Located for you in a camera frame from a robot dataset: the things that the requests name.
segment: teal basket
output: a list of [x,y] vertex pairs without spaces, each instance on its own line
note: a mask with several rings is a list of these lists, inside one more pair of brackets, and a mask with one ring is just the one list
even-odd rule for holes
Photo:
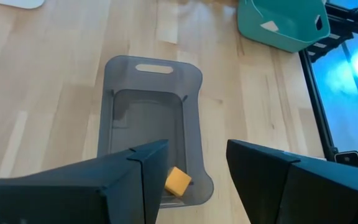
[[321,0],[239,0],[237,20],[243,36],[289,52],[330,34]]

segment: orange cube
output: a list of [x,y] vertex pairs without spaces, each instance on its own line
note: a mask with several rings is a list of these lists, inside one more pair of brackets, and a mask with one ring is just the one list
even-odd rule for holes
[[165,182],[165,190],[171,192],[176,197],[181,197],[189,186],[191,177],[177,167],[172,168],[168,173]]

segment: basket handle hole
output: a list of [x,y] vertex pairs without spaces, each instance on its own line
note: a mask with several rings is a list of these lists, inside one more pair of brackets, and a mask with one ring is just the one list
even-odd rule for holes
[[273,32],[278,31],[278,27],[277,27],[276,23],[274,23],[274,21],[265,22],[264,24],[261,24],[260,26],[267,30],[273,31]]
[[316,29],[317,29],[317,30],[321,30],[321,29],[323,28],[323,21],[321,20],[321,16],[320,16],[320,15],[318,15],[318,16],[316,17],[316,20],[315,20],[314,23],[316,24]]
[[173,68],[169,66],[146,65],[146,64],[136,65],[136,70],[141,72],[154,72],[154,73],[161,73],[161,74],[171,74],[173,72]]

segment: gray bin base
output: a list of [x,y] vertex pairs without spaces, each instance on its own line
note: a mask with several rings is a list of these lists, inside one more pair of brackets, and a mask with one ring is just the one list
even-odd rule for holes
[[[172,67],[168,74],[137,65]],[[98,156],[168,139],[168,165],[191,176],[182,198],[168,192],[161,207],[199,205],[213,193],[201,148],[198,92],[202,74],[188,63],[118,56],[106,65]]]

